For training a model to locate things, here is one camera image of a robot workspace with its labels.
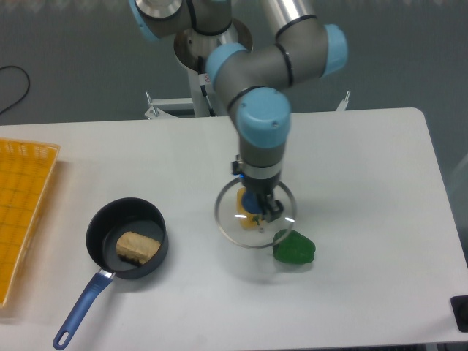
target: frying pan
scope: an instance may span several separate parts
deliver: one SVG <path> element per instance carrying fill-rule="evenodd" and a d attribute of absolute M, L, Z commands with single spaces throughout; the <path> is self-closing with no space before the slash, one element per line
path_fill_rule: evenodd
<path fill-rule="evenodd" d="M 156 254 L 140 267 L 126 263 L 117 256 L 117 240 L 129 231 L 153 238 L 161 243 Z M 112 282 L 114 276 L 122 279 L 137 279 L 146 276 L 161 264 L 166 257 L 168 247 L 164 219 L 159 210 L 148 201 L 127 197 L 115 200 L 101 208 L 91 220 L 86 232 L 88 253 L 101 269 L 86 285 L 53 340 L 53 346 L 57 350 L 63 350 L 68 346 L 86 312 L 98 294 Z"/>

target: tofu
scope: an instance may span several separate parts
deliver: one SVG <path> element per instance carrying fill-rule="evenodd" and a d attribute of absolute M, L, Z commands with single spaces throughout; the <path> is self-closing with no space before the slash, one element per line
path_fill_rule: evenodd
<path fill-rule="evenodd" d="M 119 258 L 134 265 L 144 265 L 159 250 L 161 243 L 134 232 L 125 232 L 118 240 L 116 251 Z"/>

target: light blue joint cap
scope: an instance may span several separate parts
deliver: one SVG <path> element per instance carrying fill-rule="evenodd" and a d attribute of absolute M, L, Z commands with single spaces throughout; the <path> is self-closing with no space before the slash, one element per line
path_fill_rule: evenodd
<path fill-rule="evenodd" d="M 145 21 L 142 19 L 141 14 L 138 12 L 137 4 L 135 0 L 129 0 L 130 8 L 132 9 L 133 17 L 137 21 L 137 25 L 140 27 L 141 33 L 149 42 L 156 42 L 159 38 L 153 34 L 153 32 L 148 28 Z"/>
<path fill-rule="evenodd" d="M 231 42 L 217 47 L 208 57 L 206 62 L 206 72 L 208 73 L 211 84 L 213 84 L 214 88 L 216 88 L 216 76 L 218 75 L 222 65 L 229 59 L 229 57 L 238 51 L 247 51 L 247 49 L 238 42 Z"/>
<path fill-rule="evenodd" d="M 290 114 L 291 106 L 285 95 L 272 88 L 256 88 L 241 100 L 237 130 L 253 146 L 275 148 L 286 142 Z"/>
<path fill-rule="evenodd" d="M 343 68 L 348 61 L 348 44 L 343 31 L 336 24 L 326 24 L 328 56 L 322 77 Z"/>

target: blue pan handle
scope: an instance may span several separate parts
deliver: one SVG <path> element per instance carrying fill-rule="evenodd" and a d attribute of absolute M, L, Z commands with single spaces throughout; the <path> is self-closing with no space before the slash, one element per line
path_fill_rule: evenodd
<path fill-rule="evenodd" d="M 70 340 L 80 326 L 81 321 L 85 317 L 86 312 L 88 312 L 97 296 L 112 282 L 112 278 L 113 274 L 103 269 L 94 274 L 53 340 L 52 345 L 57 350 L 63 350 L 68 346 Z M 65 333 L 68 333 L 67 338 L 60 344 Z"/>

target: orange tray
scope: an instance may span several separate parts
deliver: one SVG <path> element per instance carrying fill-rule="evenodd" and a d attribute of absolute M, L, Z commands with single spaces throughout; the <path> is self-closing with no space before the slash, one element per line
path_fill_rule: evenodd
<path fill-rule="evenodd" d="M 0 138 L 0 307 L 34 234 L 60 146 Z"/>

